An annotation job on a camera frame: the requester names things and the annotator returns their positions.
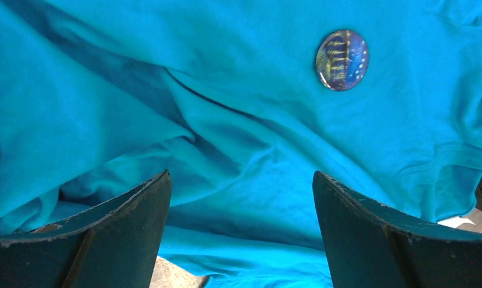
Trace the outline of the round blue brooch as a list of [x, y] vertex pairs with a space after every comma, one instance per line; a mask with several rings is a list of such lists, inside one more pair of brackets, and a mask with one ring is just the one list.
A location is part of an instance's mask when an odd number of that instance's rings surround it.
[[363, 80], [369, 62], [366, 40], [356, 31], [340, 29], [327, 36], [318, 48], [315, 69], [325, 87], [344, 92]]

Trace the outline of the blue garment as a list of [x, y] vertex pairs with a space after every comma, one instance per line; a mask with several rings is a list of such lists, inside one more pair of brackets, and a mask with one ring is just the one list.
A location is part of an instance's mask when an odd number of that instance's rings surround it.
[[[325, 87], [318, 48], [370, 62]], [[437, 222], [482, 177], [482, 1], [0, 1], [0, 236], [173, 180], [163, 258], [330, 287], [316, 171]]]

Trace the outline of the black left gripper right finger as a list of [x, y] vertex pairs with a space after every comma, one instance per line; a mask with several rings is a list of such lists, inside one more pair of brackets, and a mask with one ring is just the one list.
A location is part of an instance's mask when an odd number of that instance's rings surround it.
[[482, 287], [482, 234], [400, 212], [315, 172], [334, 287]]

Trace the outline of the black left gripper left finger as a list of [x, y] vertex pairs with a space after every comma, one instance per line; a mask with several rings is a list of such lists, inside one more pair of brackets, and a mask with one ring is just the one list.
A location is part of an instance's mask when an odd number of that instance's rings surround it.
[[164, 171], [72, 217], [0, 236], [0, 287], [149, 287], [171, 189]]

